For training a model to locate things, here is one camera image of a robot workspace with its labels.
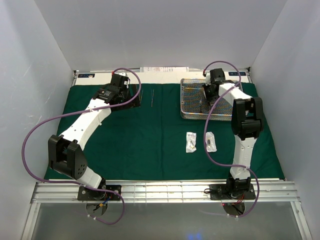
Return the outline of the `metal mesh instrument tray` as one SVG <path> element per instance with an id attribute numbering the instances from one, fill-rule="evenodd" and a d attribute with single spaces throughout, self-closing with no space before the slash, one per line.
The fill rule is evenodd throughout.
<path id="1" fill-rule="evenodd" d="M 207 102 L 204 96 L 203 84 L 205 79 L 183 78 L 180 81 L 180 113 L 181 117 L 190 120 L 231 121 L 234 99 L 250 99 L 250 96 L 243 92 L 242 86 L 234 83 L 234 89 L 226 94 L 217 104 L 212 113 L 210 110 L 214 102 Z M 202 114 L 199 113 L 199 102 L 202 99 Z"/>

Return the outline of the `plastic packet printed label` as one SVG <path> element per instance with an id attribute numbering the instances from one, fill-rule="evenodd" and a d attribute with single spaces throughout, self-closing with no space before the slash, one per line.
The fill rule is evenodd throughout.
<path id="1" fill-rule="evenodd" d="M 187 132 L 186 133 L 186 153 L 194 153 L 196 148 L 196 141 L 197 141 L 197 134 L 194 132 Z"/>

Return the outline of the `plastic packet black yellow part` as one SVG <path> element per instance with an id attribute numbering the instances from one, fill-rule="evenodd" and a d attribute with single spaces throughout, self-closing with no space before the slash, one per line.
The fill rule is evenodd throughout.
<path id="1" fill-rule="evenodd" d="M 205 133 L 205 146 L 208 153 L 214 153 L 217 151 L 215 135 L 212 132 Z"/>

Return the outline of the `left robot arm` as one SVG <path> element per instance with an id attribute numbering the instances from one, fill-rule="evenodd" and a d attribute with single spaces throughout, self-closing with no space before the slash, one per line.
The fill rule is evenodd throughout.
<path id="1" fill-rule="evenodd" d="M 59 136 L 48 140 L 49 167 L 87 186 L 94 200 L 106 196 L 106 180 L 88 167 L 84 148 L 94 131 L 113 111 L 135 108 L 140 105 L 134 97 L 136 86 L 130 87 L 130 79 L 125 72 L 114 73 L 110 83 L 100 87 L 76 121 Z"/>

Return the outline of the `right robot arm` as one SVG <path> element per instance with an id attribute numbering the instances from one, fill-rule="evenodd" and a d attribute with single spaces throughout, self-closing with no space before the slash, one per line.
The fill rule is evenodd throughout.
<path id="1" fill-rule="evenodd" d="M 263 101 L 245 94 L 231 80 L 226 80 L 221 68 L 205 74 L 203 90 L 207 101 L 216 104 L 224 99 L 231 105 L 231 129 L 235 137 L 233 163 L 226 183 L 210 185 L 210 197 L 212 200 L 243 197 L 254 200 L 256 195 L 249 168 L 254 145 L 264 129 Z"/>

